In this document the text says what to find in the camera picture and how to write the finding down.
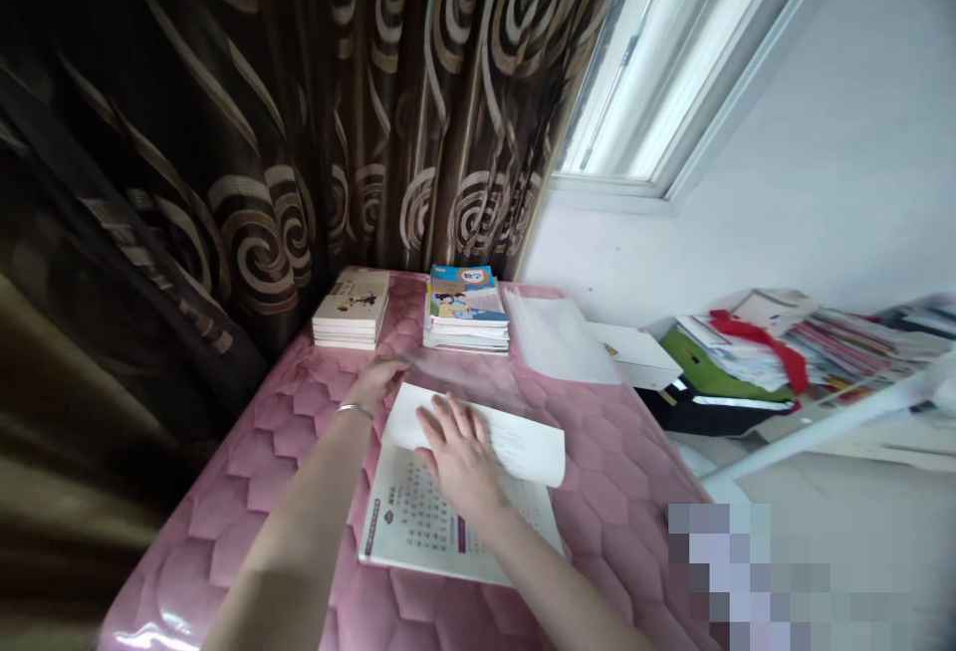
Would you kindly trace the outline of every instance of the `workbook page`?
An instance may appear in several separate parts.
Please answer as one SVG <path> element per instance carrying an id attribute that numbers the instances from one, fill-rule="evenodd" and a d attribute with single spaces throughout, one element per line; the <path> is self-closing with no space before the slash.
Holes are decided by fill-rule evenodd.
<path id="1" fill-rule="evenodd" d="M 515 509 L 563 553 L 548 489 L 501 475 Z M 408 450 L 383 442 L 358 545 L 366 561 L 510 586 L 474 528 L 455 514 Z"/>
<path id="2" fill-rule="evenodd" d="M 403 382 L 391 407 L 382 444 L 413 450 L 428 447 L 415 410 L 433 413 L 435 392 Z M 484 405 L 466 403 L 485 423 L 498 462 L 512 477 L 559 487 L 565 478 L 565 433 L 554 427 Z"/>

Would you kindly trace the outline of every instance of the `hand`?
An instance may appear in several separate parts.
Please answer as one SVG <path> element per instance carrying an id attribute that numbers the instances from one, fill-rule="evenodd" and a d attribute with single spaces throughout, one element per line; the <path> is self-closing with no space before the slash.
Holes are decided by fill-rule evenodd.
<path id="1" fill-rule="evenodd" d="M 411 367 L 398 357 L 376 357 L 358 376 L 342 404 L 362 404 L 372 412 L 391 387 L 394 377 Z"/>
<path id="2" fill-rule="evenodd" d="M 417 410 L 431 449 L 419 447 L 415 457 L 459 515 L 473 526 L 488 523 L 511 503 L 498 482 L 485 424 L 450 392 L 447 402 L 438 395 L 431 401 L 437 421 L 423 407 Z"/>

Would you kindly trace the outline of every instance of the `window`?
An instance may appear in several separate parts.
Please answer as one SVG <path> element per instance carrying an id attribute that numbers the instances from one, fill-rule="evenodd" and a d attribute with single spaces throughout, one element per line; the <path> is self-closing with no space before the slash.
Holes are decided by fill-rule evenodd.
<path id="1" fill-rule="evenodd" d="M 788 1 L 612 0 L 550 195 L 672 214 L 694 149 Z"/>

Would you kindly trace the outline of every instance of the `white box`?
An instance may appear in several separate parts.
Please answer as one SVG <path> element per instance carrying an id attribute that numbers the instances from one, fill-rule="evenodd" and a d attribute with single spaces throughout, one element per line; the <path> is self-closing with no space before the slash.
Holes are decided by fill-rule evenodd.
<path id="1" fill-rule="evenodd" d="M 604 323 L 588 323 L 588 327 L 609 348 L 607 353 L 632 387 L 660 390 L 680 377 L 680 365 L 647 332 Z"/>

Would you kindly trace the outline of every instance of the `finger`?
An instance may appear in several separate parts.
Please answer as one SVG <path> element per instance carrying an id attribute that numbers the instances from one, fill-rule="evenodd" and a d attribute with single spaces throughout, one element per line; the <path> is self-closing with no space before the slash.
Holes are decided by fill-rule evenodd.
<path id="1" fill-rule="evenodd" d="M 441 427 L 435 422 L 434 417 L 428 414 L 424 407 L 415 410 L 415 416 L 418 417 L 418 424 L 421 425 L 421 431 L 425 433 L 428 445 L 432 449 L 441 449 L 441 446 L 445 444 L 445 435 L 442 433 Z"/>
<path id="2" fill-rule="evenodd" d="M 424 447 L 419 447 L 414 452 L 415 459 L 421 462 L 424 465 L 425 469 L 428 470 L 428 474 L 431 475 L 431 479 L 434 481 L 436 486 L 438 485 L 438 462 L 435 461 L 435 453 L 431 450 L 427 450 Z"/>
<path id="3" fill-rule="evenodd" d="M 379 357 L 377 361 L 388 371 L 389 377 L 394 377 L 398 372 L 405 372 L 411 367 L 411 362 L 400 357 Z"/>
<path id="4" fill-rule="evenodd" d="M 456 400 L 451 392 L 448 393 L 447 398 L 448 405 L 451 407 L 451 413 L 455 416 L 455 422 L 458 424 L 458 431 L 461 432 L 461 436 L 465 439 L 474 439 L 475 431 L 472 429 L 471 422 L 468 420 L 468 413 L 465 411 L 464 405 Z"/>
<path id="5" fill-rule="evenodd" d="M 445 440 L 450 442 L 455 439 L 455 437 L 461 437 L 461 430 L 458 429 L 458 423 L 455 421 L 455 416 L 448 407 L 448 403 L 438 395 L 434 395 L 431 398 L 431 403 L 435 405 L 435 416 L 441 423 L 441 429 L 445 433 Z"/>
<path id="6" fill-rule="evenodd" d="M 475 414 L 474 410 L 469 409 L 468 411 L 471 413 L 471 421 L 475 425 L 475 438 L 485 447 L 488 447 L 488 425 L 485 424 L 480 415 Z"/>

